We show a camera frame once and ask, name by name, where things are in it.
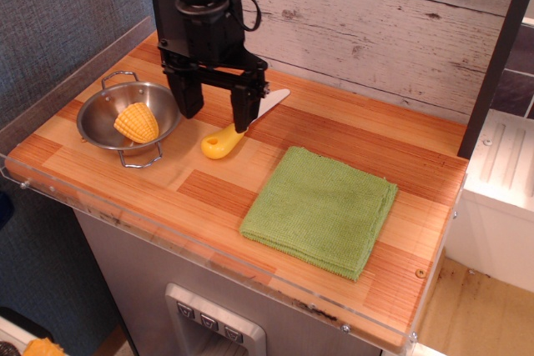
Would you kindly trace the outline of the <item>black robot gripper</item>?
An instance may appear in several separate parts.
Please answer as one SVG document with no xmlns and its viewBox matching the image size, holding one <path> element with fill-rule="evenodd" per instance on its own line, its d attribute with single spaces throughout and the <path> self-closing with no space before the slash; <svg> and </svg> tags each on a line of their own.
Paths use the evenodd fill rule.
<svg viewBox="0 0 534 356">
<path fill-rule="evenodd" d="M 184 25 L 184 41 L 159 39 L 159 50 L 179 111 L 191 119 L 203 108 L 205 83 L 227 89 L 234 129 L 244 133 L 258 117 L 260 101 L 268 92 L 266 62 L 245 47 L 245 33 L 257 29 L 261 15 L 250 27 L 240 5 L 217 11 L 195 8 L 190 14 L 177 11 Z"/>
</svg>

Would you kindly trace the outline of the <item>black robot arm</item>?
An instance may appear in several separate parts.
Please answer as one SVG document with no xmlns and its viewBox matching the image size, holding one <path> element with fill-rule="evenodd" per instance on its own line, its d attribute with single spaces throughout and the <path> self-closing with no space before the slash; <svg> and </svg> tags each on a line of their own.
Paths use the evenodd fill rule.
<svg viewBox="0 0 534 356">
<path fill-rule="evenodd" d="M 227 89 L 238 133 L 259 115 L 267 94 L 267 63 L 249 52 L 241 0 L 153 0 L 162 67 L 186 118 L 204 106 L 205 84 Z"/>
</svg>

